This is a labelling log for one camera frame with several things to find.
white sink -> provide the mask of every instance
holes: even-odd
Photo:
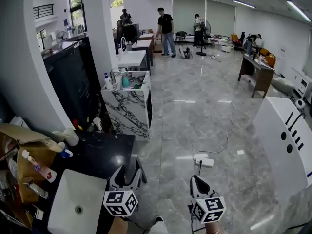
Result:
[[[66,169],[52,205],[48,230],[53,234],[95,234],[106,180]]]

power strip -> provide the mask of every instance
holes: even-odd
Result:
[[[214,160],[210,158],[197,158],[195,164],[200,166],[200,161],[202,161],[201,165],[206,167],[213,167],[214,166]]]

white cabinet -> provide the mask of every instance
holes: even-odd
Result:
[[[301,97],[307,97],[311,91],[312,81],[304,74],[298,72],[294,68],[291,69],[291,76],[287,77],[295,86],[296,91]]]

black railing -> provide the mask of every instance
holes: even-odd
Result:
[[[34,7],[34,19],[53,15],[53,4]]]

